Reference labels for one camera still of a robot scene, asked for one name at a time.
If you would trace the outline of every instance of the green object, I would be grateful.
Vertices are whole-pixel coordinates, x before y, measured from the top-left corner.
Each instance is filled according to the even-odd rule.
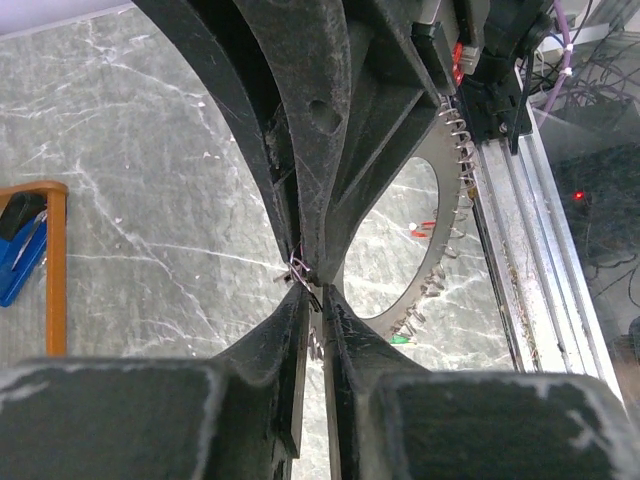
[[[402,335],[394,335],[391,337],[391,345],[405,345],[409,343],[409,339],[407,337],[403,337]]]

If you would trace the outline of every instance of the blue object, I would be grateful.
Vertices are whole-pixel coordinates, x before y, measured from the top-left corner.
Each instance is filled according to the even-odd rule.
[[[2,307],[8,307],[13,303],[42,258],[47,246],[45,218],[38,216],[31,219],[18,231],[11,242],[0,239],[0,306]]]

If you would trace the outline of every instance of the brown frame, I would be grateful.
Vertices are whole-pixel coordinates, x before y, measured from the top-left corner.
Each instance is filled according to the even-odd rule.
[[[67,197],[69,188],[44,180],[0,188],[0,209],[14,193],[37,193],[47,198],[47,355],[67,354]]]

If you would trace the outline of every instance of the aluminum frame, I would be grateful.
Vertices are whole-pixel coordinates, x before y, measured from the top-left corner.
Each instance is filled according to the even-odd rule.
[[[516,369],[591,375],[622,400],[537,127],[517,155],[504,139],[477,150],[476,213]]]

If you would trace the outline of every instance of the gray marble surface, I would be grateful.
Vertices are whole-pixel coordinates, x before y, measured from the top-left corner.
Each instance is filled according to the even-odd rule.
[[[273,311],[285,287],[272,279],[284,269],[257,187],[201,82],[137,9],[6,40],[0,71],[0,184],[70,188],[71,354],[209,357]],[[365,220],[346,291],[354,304],[380,293],[363,306],[370,314],[402,292],[426,248],[408,224],[428,218],[404,205],[422,202],[429,215],[435,192],[412,160]],[[398,348],[432,369],[510,369],[466,223],[460,257],[443,263],[446,291],[421,302],[427,322],[414,325],[415,345]],[[366,249],[371,235],[379,243]],[[44,352],[43,272],[0,312],[0,365]],[[323,390],[311,364],[294,478],[329,476]]]

